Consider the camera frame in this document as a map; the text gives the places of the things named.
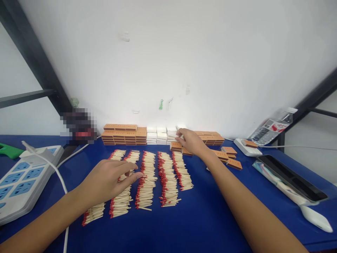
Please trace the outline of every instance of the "power strip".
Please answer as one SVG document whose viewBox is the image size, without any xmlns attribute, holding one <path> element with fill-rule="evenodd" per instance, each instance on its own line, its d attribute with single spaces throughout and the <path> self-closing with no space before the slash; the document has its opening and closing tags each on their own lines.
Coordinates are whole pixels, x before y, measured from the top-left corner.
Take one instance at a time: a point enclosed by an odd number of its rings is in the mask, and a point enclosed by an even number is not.
<svg viewBox="0 0 337 253">
<path fill-rule="evenodd" d="M 51 163 L 56 166 L 64 152 L 63 147 L 46 148 L 53 154 Z M 29 213 L 53 173 L 54 169 L 45 162 L 32 166 L 20 159 L 0 180 L 0 226 Z"/>
<path fill-rule="evenodd" d="M 242 141 L 244 139 L 235 139 L 234 144 L 246 155 L 246 156 L 252 156 L 252 157 L 257 157 L 262 155 L 262 152 L 258 150 L 257 148 L 251 148 L 244 146 L 242 144 Z"/>
</svg>

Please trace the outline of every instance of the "white cable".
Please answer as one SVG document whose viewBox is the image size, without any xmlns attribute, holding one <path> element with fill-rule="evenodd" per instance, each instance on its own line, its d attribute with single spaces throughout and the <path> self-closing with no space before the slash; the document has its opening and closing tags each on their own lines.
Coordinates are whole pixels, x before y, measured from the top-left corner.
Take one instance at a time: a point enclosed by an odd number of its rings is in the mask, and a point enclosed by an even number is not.
<svg viewBox="0 0 337 253">
<path fill-rule="evenodd" d="M 50 166 L 53 167 L 53 169 L 55 170 L 57 176 L 59 177 L 60 181 L 61 181 L 61 184 L 62 184 L 62 187 L 63 187 L 63 190 L 64 190 L 64 193 L 67 194 L 68 193 L 68 190 L 66 188 L 66 185 L 64 183 L 64 180 L 58 170 L 58 168 L 64 163 L 66 162 L 67 160 L 69 160 L 70 158 L 72 158 L 74 155 L 76 155 L 77 153 L 79 153 L 80 151 L 82 151 L 85 147 L 87 147 L 89 144 L 86 144 L 84 145 L 82 148 L 80 148 L 79 150 L 77 150 L 75 153 L 71 154 L 70 156 L 68 156 L 67 158 L 65 158 L 62 162 L 60 162 L 60 164 L 55 167 L 54 164 L 52 164 L 50 161 L 48 161 L 47 159 L 45 159 L 44 157 L 40 156 L 39 154 L 37 154 L 25 141 L 22 141 L 22 144 L 33 154 L 35 154 L 37 157 L 45 160 Z M 69 227 L 66 228 L 66 234 L 64 236 L 64 245 L 63 245 L 63 253 L 67 253 L 67 246 L 68 246 L 68 235 L 69 235 Z"/>
<path fill-rule="evenodd" d="M 66 188 L 66 185 L 64 183 L 64 180 L 59 172 L 59 170 L 56 168 L 56 166 L 54 164 L 52 164 L 48 159 L 44 158 L 43 156 L 40 156 L 39 154 L 37 154 L 35 152 L 35 150 L 33 150 L 31 148 L 31 146 L 29 146 L 25 141 L 22 141 L 22 144 L 26 147 L 27 150 L 29 150 L 29 152 L 33 153 L 34 155 L 36 155 L 37 157 L 45 160 L 51 167 L 53 167 L 53 169 L 55 170 L 56 174 L 58 175 L 60 181 L 61 181 L 61 184 L 62 184 L 62 187 L 63 187 L 63 191 L 64 191 L 64 194 L 67 194 L 68 193 L 68 190 Z M 63 245 L 63 253 L 67 253 L 67 245 L 68 245 L 68 234 L 69 234 L 69 227 L 66 228 L 66 234 L 64 236 L 64 245 Z"/>
<path fill-rule="evenodd" d="M 74 155 L 76 155 L 77 153 L 81 152 L 85 147 L 87 147 L 89 144 L 85 144 L 82 148 L 80 148 L 79 150 L 77 150 L 75 153 L 71 154 L 70 156 L 68 156 L 67 158 L 65 158 L 62 162 L 60 162 L 59 165 L 57 165 L 57 168 L 59 168 L 63 163 L 65 163 L 66 161 L 68 161 L 70 158 L 72 158 Z"/>
<path fill-rule="evenodd" d="M 307 146 L 261 146 L 261 145 L 258 145 L 258 146 L 260 148 L 315 148 L 315 149 L 325 149 L 325 150 L 335 150 L 335 151 L 337 151 L 337 149 L 307 147 Z"/>
<path fill-rule="evenodd" d="M 67 194 L 68 193 L 68 190 L 66 188 L 66 185 L 63 181 L 63 178 L 59 172 L 59 170 L 56 168 L 56 166 L 54 164 L 52 164 L 50 161 L 48 161 L 48 159 L 44 158 L 43 156 L 40 156 L 38 153 L 36 153 L 32 148 L 31 146 L 29 146 L 25 141 L 22 141 L 22 144 L 26 147 L 27 150 L 29 150 L 29 152 L 33 153 L 34 155 L 36 155 L 37 157 L 45 160 L 51 167 L 53 167 L 53 169 L 55 170 L 56 174 L 58 175 L 60 181 L 61 181 L 61 184 L 62 184 L 62 187 L 63 187 L 63 190 L 64 190 L 64 193 Z"/>
</svg>

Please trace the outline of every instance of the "white wall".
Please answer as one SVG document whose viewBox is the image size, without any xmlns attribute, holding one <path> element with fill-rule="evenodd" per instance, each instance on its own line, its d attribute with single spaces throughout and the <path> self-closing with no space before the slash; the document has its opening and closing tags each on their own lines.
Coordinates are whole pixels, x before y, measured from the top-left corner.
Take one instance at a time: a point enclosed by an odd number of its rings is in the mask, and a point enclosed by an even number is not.
<svg viewBox="0 0 337 253">
<path fill-rule="evenodd" d="M 0 97 L 41 90 L 0 23 Z M 60 135 L 63 124 L 48 98 L 0 109 L 0 135 Z"/>
<path fill-rule="evenodd" d="M 99 129 L 185 123 L 248 137 L 337 66 L 335 0 L 20 3 L 66 92 Z"/>
<path fill-rule="evenodd" d="M 337 113 L 337 92 L 317 108 Z M 300 145 L 337 149 L 337 119 L 314 112 L 290 129 L 286 145 Z M 285 153 L 326 180 L 337 183 L 337 151 L 285 148 Z"/>
</svg>

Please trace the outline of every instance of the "metal bar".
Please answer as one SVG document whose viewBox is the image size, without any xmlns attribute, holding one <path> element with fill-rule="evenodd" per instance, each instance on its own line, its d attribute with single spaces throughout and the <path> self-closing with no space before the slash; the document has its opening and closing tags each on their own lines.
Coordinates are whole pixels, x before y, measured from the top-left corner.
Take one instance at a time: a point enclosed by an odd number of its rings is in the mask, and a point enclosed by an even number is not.
<svg viewBox="0 0 337 253">
<path fill-rule="evenodd" d="M 278 135 L 277 145 L 284 146 L 284 143 L 285 143 L 285 132 L 283 131 Z M 284 153 L 284 148 L 278 148 L 278 150 Z"/>
<path fill-rule="evenodd" d="M 310 112 L 309 108 L 316 108 L 328 96 L 337 90 L 337 69 L 325 78 L 312 92 L 310 92 L 297 106 L 298 111 L 293 116 L 293 123 L 286 128 L 289 131 Z"/>
<path fill-rule="evenodd" d="M 323 114 L 323 115 L 326 115 L 326 116 L 337 118 L 337 113 L 335 113 L 335 112 L 329 112 L 329 111 L 325 111 L 325 110 L 321 110 L 321 109 L 317 109 L 317 108 L 309 108 L 308 110 L 312 111 L 312 112 L 319 113 L 319 114 Z"/>
<path fill-rule="evenodd" d="M 0 21 L 42 89 L 55 90 L 48 98 L 59 115 L 71 110 L 71 103 L 17 0 L 0 0 Z"/>
<path fill-rule="evenodd" d="M 11 105 L 21 104 L 27 101 L 38 99 L 41 97 L 47 97 L 55 93 L 52 89 L 27 92 L 19 95 L 8 96 L 0 98 L 0 108 L 5 108 Z"/>
</svg>

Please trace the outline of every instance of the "person's right hand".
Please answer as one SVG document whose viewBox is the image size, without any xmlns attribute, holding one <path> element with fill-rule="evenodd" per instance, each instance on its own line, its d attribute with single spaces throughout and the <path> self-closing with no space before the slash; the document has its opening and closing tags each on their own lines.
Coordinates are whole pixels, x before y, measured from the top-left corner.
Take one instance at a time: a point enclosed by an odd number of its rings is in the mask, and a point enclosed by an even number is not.
<svg viewBox="0 0 337 253">
<path fill-rule="evenodd" d="M 141 172 L 129 176 L 130 170 L 136 169 L 138 169 L 136 164 L 127 161 L 102 160 L 73 191 L 77 193 L 81 204 L 88 208 L 93 207 L 113 199 L 138 178 L 144 176 Z M 118 179 L 123 174 L 127 177 L 119 182 Z"/>
<path fill-rule="evenodd" d="M 203 153 L 206 153 L 209 148 L 205 145 L 202 139 L 192 130 L 186 128 L 180 128 L 176 135 L 176 140 L 185 147 L 189 152 L 196 156 L 201 156 Z"/>
</svg>

